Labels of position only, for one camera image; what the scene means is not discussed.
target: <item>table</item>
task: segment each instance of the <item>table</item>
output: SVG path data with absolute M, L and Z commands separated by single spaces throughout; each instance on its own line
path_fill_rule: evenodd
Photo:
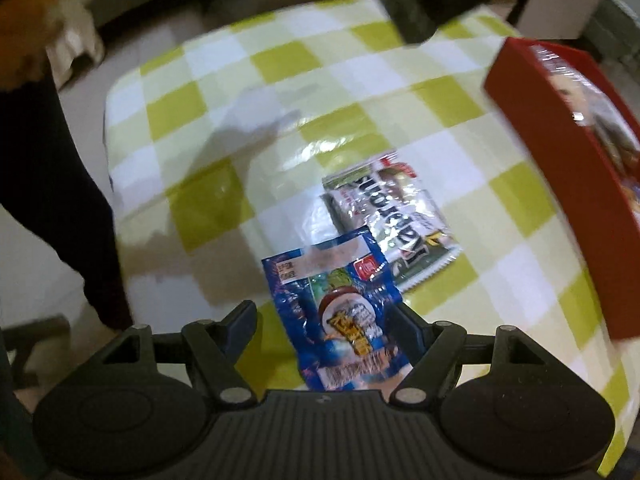
M 407 48 L 387 20 L 377 0 L 293 7 L 116 83 L 106 144 L 134 316 L 172 332 L 250 298 L 260 323 L 239 370 L 258 393 L 302 386 L 260 260 L 335 236 L 321 177 L 397 148 L 464 249 L 406 302 L 473 333 L 517 325 L 600 391 L 617 421 L 606 473 L 638 412 L 640 348 L 609 340 L 558 205 L 482 91 L 514 32 L 481 7 Z

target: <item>red box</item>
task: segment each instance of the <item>red box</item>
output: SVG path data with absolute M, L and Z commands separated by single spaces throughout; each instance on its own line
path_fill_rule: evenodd
M 541 44 L 602 90 L 631 129 L 640 125 L 589 54 L 507 38 L 484 82 L 528 147 L 571 224 L 612 339 L 640 336 L 640 229 L 620 179 L 590 128 L 575 123 L 530 49 Z

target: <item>checkered tablecloth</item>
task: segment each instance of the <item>checkered tablecloth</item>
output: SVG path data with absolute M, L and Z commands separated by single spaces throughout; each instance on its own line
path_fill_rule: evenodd
M 564 217 L 482 91 L 513 31 L 481 8 L 407 48 L 387 20 L 377 0 L 293 7 L 118 81 L 106 142 L 134 315 L 172 332 L 252 299 L 240 371 L 259 392 L 299 387 L 260 260 L 335 236 L 322 176 L 397 148 L 465 251 L 407 303 L 472 333 L 517 325 L 603 393 L 618 422 L 608 472 L 638 412 L 640 348 L 610 342 Z

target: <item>blue snack package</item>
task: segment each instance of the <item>blue snack package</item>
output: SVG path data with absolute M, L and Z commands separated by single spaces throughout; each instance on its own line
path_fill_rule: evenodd
M 385 307 L 402 297 L 368 227 L 262 265 L 309 389 L 380 388 L 408 364 L 385 334 Z

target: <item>red logo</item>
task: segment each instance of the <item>red logo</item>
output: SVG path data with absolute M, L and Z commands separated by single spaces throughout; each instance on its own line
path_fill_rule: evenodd
M 378 264 L 373 254 L 368 254 L 363 259 L 357 260 L 353 266 L 361 280 L 370 281 L 378 273 Z

